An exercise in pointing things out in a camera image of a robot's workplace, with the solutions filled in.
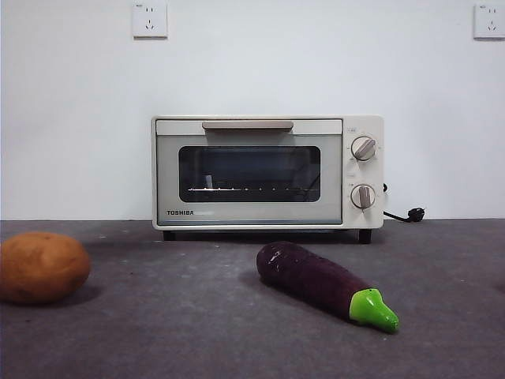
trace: oven door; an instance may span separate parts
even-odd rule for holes
[[[158,120],[153,148],[160,227],[342,223],[342,120]]]

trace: toy eggplant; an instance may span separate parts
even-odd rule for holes
[[[341,265],[291,242],[273,242],[260,250],[256,266],[264,282],[282,287],[307,302],[359,325],[388,333],[398,330],[398,317],[380,292]]]

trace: gray carpet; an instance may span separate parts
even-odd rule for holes
[[[92,274],[51,306],[2,304],[2,378],[504,378],[505,220],[387,221],[356,232],[179,235],[148,221],[3,222],[81,240]],[[259,281],[290,240],[377,286],[390,336]]]

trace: toaster oven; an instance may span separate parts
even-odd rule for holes
[[[383,119],[159,116],[152,222],[176,231],[358,229],[383,224]]]

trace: control knob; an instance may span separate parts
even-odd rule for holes
[[[354,187],[350,200],[360,209],[370,208],[376,200],[376,193],[371,186],[361,184]]]
[[[376,153],[376,140],[370,137],[358,137],[350,149],[357,160],[369,160]]]

